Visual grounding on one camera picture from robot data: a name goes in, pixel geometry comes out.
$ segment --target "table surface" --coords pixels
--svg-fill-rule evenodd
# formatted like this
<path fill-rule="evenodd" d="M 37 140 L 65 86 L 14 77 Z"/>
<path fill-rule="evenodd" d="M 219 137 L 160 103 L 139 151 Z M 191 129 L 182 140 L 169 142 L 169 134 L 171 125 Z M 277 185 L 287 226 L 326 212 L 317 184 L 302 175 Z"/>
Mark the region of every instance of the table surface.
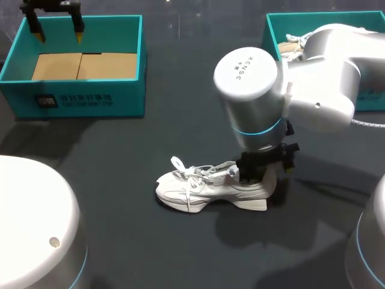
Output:
<path fill-rule="evenodd" d="M 10 39 L 22 19 L 0 0 Z M 240 148 L 212 75 L 233 49 L 257 46 L 266 12 L 381 10 L 381 0 L 83 0 L 84 14 L 143 14 L 144 119 L 15 122 L 0 97 L 0 154 L 41 161 L 73 187 L 86 222 L 94 289 L 349 288 L 347 239 L 385 172 L 385 130 L 295 128 L 301 146 L 286 203 L 252 212 L 219 203 L 195 215 L 160 206 L 157 177 L 175 155 L 218 164 Z M 382 113 L 358 114 L 385 123 Z"/>

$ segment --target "cable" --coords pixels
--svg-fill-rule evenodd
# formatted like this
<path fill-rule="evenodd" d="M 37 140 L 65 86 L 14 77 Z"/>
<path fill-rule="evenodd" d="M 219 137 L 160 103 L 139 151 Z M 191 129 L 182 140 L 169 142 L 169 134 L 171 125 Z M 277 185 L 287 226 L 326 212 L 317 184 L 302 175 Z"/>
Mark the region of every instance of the cable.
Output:
<path fill-rule="evenodd" d="M 370 128 L 385 128 L 385 124 L 380 124 L 380 123 L 361 122 L 356 119 L 352 119 L 351 122 L 355 123 L 356 125 L 368 126 Z"/>

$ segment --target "robot end effector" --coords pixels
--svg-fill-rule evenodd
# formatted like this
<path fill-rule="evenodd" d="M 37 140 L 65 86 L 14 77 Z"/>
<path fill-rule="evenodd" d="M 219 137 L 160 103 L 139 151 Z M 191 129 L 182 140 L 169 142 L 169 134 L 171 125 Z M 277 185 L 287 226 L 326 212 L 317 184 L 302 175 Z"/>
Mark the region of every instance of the robot end effector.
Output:
<path fill-rule="evenodd" d="M 23 0 L 20 9 L 25 14 L 28 21 L 29 30 L 42 43 L 46 41 L 46 37 L 39 22 L 35 9 L 41 9 L 45 12 L 68 12 L 71 15 L 75 36 L 78 43 L 81 42 L 84 32 L 84 22 L 80 12 L 80 2 L 78 0 Z"/>

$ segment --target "teal box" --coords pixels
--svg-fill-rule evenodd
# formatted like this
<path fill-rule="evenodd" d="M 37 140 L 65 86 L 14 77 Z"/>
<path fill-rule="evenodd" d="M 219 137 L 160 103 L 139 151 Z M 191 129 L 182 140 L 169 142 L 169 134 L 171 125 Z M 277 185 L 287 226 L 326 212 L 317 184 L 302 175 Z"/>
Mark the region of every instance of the teal box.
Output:
<path fill-rule="evenodd" d="M 326 24 L 341 23 L 385 33 L 385 17 L 381 11 L 269 13 L 266 16 L 262 48 L 276 60 L 281 60 L 278 44 L 286 34 L 302 36 Z M 371 90 L 359 93 L 357 111 L 384 111 L 385 92 Z"/>
<path fill-rule="evenodd" d="M 138 15 L 83 16 L 85 29 L 76 41 L 71 17 L 40 17 L 46 43 L 29 31 L 24 19 L 0 74 L 0 90 L 17 118 L 143 117 L 147 51 L 143 18 Z M 34 81 L 39 54 L 136 53 L 132 79 Z"/>

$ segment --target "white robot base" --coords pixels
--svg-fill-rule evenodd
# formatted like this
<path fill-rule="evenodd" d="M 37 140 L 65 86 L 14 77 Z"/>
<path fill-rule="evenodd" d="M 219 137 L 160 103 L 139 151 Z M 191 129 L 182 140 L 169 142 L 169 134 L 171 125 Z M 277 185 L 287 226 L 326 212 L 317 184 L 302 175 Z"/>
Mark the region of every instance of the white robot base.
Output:
<path fill-rule="evenodd" d="M 0 288 L 89 289 L 76 197 L 54 169 L 0 156 Z"/>

